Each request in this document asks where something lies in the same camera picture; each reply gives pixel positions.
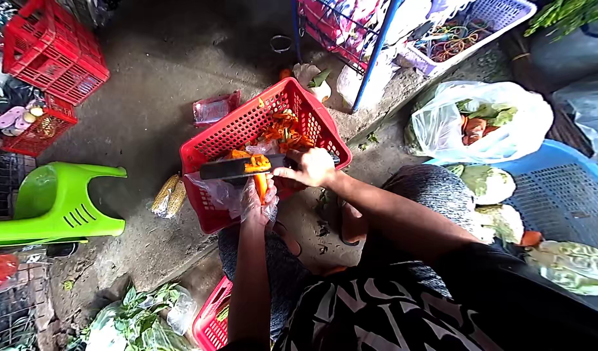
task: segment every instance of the red plastic basket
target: red plastic basket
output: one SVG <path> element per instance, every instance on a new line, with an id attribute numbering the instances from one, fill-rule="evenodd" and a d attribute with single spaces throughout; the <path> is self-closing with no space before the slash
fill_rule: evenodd
<path id="1" fill-rule="evenodd" d="M 224 276 L 193 322 L 193 338 L 203 351 L 215 351 L 227 345 L 227 318 L 219 322 L 217 314 L 231 292 L 232 282 Z"/>
<path id="2" fill-rule="evenodd" d="M 54 0 L 30 0 L 6 24 L 3 72 L 74 105 L 111 75 L 93 34 Z"/>
<path id="3" fill-rule="evenodd" d="M 269 87 L 184 143 L 180 148 L 182 173 L 196 172 L 201 164 L 215 160 L 247 141 L 253 142 L 272 122 L 273 113 L 287 108 L 299 116 L 299 132 L 310 136 L 319 148 L 325 148 L 340 157 L 337 169 L 346 167 L 351 162 L 351 151 L 340 138 L 338 128 L 325 106 L 303 90 L 294 78 L 289 77 Z M 184 182 L 184 185 L 204 233 L 217 232 L 233 222 L 227 210 L 215 208 L 205 190 L 191 182 Z M 277 182 L 276 186 L 280 199 L 298 190 L 285 188 L 280 182 Z"/>
<path id="4" fill-rule="evenodd" d="M 3 136 L 2 148 L 5 151 L 37 157 L 56 138 L 78 120 L 74 116 L 74 106 L 48 93 L 45 94 L 43 116 L 16 137 Z"/>

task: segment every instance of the metal pole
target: metal pole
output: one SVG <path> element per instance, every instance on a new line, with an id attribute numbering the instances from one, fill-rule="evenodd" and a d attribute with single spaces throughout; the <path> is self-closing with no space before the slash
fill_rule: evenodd
<path id="1" fill-rule="evenodd" d="M 301 49 L 299 49 L 299 23 L 297 22 L 298 17 L 298 4 L 297 0 L 290 0 L 293 7 L 293 27 L 295 27 L 295 51 L 297 52 L 297 62 L 303 63 L 301 60 Z"/>
<path id="2" fill-rule="evenodd" d="M 373 48 L 373 53 L 371 54 L 371 59 L 368 61 L 368 68 L 366 68 L 366 72 L 364 73 L 364 79 L 362 80 L 362 85 L 359 87 L 359 91 L 357 92 L 357 97 L 355 98 L 355 102 L 353 103 L 353 112 L 356 112 L 359 106 L 359 101 L 362 99 L 362 95 L 364 94 L 364 89 L 366 88 L 366 84 L 368 83 L 368 79 L 371 77 L 371 73 L 373 72 L 373 68 L 377 63 L 377 56 L 381 52 L 381 48 L 383 47 L 383 42 L 386 40 L 386 33 L 390 28 L 390 24 L 392 23 L 392 19 L 395 18 L 395 12 L 399 8 L 399 5 L 404 2 L 404 0 L 391 0 L 390 5 L 388 6 L 388 11 L 386 11 L 386 17 L 383 19 L 383 24 L 381 25 L 381 29 L 379 31 L 379 36 L 377 36 L 377 42 Z"/>

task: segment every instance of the blue metal rack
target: blue metal rack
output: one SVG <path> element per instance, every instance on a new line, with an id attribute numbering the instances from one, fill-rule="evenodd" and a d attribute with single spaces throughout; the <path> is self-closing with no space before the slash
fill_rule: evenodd
<path id="1" fill-rule="evenodd" d="M 317 0 L 319 3 L 328 7 L 330 9 L 330 11 L 334 12 L 337 16 L 342 16 L 342 17 L 348 19 L 349 21 L 354 22 L 359 27 L 362 27 L 366 30 L 366 33 L 364 34 L 364 38 L 363 38 L 364 45 L 362 47 L 362 50 L 359 53 L 359 57 L 357 57 L 355 54 L 352 54 L 351 52 L 347 51 L 343 46 L 336 45 L 336 43 L 334 43 L 331 38 L 329 38 L 328 36 L 326 36 L 324 33 L 322 33 L 319 30 L 319 27 L 317 26 L 316 23 L 310 22 L 306 18 L 306 16 L 301 16 L 300 11 L 299 11 L 299 6 L 301 6 L 301 5 L 299 4 L 299 2 L 297 0 L 291 0 L 291 1 L 292 1 L 292 10 L 293 10 L 293 24 L 295 26 L 295 48 L 296 48 L 296 53 L 297 53 L 297 61 L 299 63 L 303 63 L 303 60 L 301 57 L 301 49 L 300 49 L 300 45 L 299 45 L 299 40 L 303 36 L 303 33 L 305 32 L 305 26 L 310 26 L 311 29 L 313 29 L 316 33 L 318 33 L 319 38 L 315 38 L 317 41 L 319 41 L 320 43 L 330 43 L 334 46 L 335 49 L 340 48 L 340 49 L 348 52 L 349 54 L 356 57 L 358 62 L 361 62 L 361 58 L 364 55 L 364 50 L 368 47 L 370 42 L 373 40 L 374 36 L 376 36 L 376 42 L 373 47 L 373 53 L 381 52 L 381 49 L 383 48 L 383 43 L 386 39 L 386 33 L 388 32 L 388 29 L 390 28 L 390 24 L 392 24 L 392 19 L 395 16 L 395 12 L 397 12 L 397 9 L 401 5 L 401 3 L 404 2 L 404 0 L 390 0 L 390 4 L 388 6 L 388 10 L 386 11 L 386 16 L 384 17 L 383 23 L 381 24 L 381 28 L 378 31 L 374 31 L 373 29 L 364 27 L 360 23 L 357 23 L 356 21 L 352 20 L 348 16 L 342 14 L 341 12 L 339 12 L 338 10 L 336 10 L 329 4 L 326 4 L 326 2 L 324 2 L 324 0 Z M 357 92 L 357 97 L 355 98 L 355 102 L 353 103 L 353 112 L 356 112 L 358 110 L 357 108 L 359 107 L 359 101 L 361 100 L 362 95 L 364 94 L 364 90 L 366 89 L 366 84 L 368 84 L 368 79 L 370 79 L 371 73 L 373 72 L 373 68 L 374 68 L 375 64 L 377 63 L 378 55 L 374 55 L 374 54 L 371 55 L 371 58 L 368 61 L 366 71 L 364 71 L 364 69 L 361 67 L 361 65 L 354 64 L 354 63 L 350 62 L 349 59 L 343 57 L 341 54 L 339 54 L 337 52 L 334 52 L 333 50 L 330 50 L 330 52 L 332 52 L 339 60 L 343 61 L 347 66 L 352 68 L 354 71 L 356 71 L 357 73 L 362 74 L 364 76 L 364 78 L 362 79 L 362 84 L 359 87 L 359 91 Z"/>

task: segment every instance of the green plastic stool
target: green plastic stool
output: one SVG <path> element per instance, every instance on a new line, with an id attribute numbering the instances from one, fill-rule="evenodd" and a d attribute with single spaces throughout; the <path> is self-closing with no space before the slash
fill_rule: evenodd
<path id="1" fill-rule="evenodd" d="M 0 221 L 0 246 L 87 242 L 123 233 L 125 220 L 98 211 L 87 191 L 100 176 L 127 177 L 123 167 L 53 162 L 30 172 L 19 187 L 13 220 Z"/>

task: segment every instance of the gray shorts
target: gray shorts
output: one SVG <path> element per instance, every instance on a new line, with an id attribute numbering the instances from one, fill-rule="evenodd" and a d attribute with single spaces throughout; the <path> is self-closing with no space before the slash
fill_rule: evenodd
<path id="1" fill-rule="evenodd" d="M 473 229 L 471 211 L 475 205 L 466 184 L 445 168 L 435 165 L 405 165 L 388 179 L 383 189 L 421 203 L 442 214 L 468 231 Z M 237 250 L 239 247 L 239 226 L 226 228 L 219 234 L 219 256 L 228 279 L 234 279 Z M 267 233 L 266 267 L 271 289 L 271 338 L 276 340 L 284 323 L 292 313 L 303 287 L 322 277 L 310 271 L 293 256 L 286 243 L 274 232 Z M 423 284 L 446 297 L 451 294 L 442 278 L 419 260 L 406 252 L 394 249 L 388 240 L 371 232 L 367 236 L 358 268 L 374 270 L 384 265 L 405 265 L 409 279 Z"/>

